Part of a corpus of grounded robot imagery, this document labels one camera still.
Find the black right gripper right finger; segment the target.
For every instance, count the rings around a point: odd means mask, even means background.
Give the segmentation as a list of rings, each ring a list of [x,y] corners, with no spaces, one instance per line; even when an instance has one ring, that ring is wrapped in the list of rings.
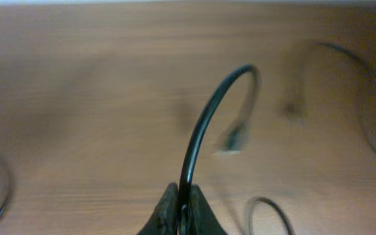
[[[227,235],[198,185],[191,188],[189,235]]]

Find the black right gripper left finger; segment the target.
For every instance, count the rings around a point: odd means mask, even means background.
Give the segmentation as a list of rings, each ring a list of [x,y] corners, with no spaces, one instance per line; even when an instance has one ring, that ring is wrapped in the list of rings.
[[[178,185],[170,183],[156,205],[151,217],[138,235],[176,235],[178,229],[177,216]]]

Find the black cable long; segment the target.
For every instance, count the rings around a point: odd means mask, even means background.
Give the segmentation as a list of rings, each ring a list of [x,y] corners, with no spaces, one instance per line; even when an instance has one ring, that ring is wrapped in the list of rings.
[[[176,209],[178,211],[178,229],[180,234],[188,234],[190,217],[189,202],[191,188],[193,186],[195,165],[208,125],[227,91],[239,77],[247,73],[251,75],[251,84],[249,86],[248,94],[239,114],[227,130],[226,139],[223,141],[223,149],[229,151],[235,149],[235,145],[238,144],[238,141],[241,139],[242,133],[244,133],[248,127],[259,91],[260,72],[256,66],[252,64],[245,64],[238,67],[218,85],[217,89],[202,110],[193,129],[184,157],[178,188],[178,202]]]

